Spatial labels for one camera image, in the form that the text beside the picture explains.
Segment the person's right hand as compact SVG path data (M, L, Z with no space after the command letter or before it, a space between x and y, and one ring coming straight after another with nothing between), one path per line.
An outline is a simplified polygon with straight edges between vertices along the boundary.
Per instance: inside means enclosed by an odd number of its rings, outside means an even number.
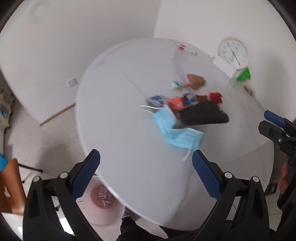
M284 194L284 192L288 188L287 174L288 174L288 165L287 163L284 163L281 169L281 178L279 182L279 191L281 194Z

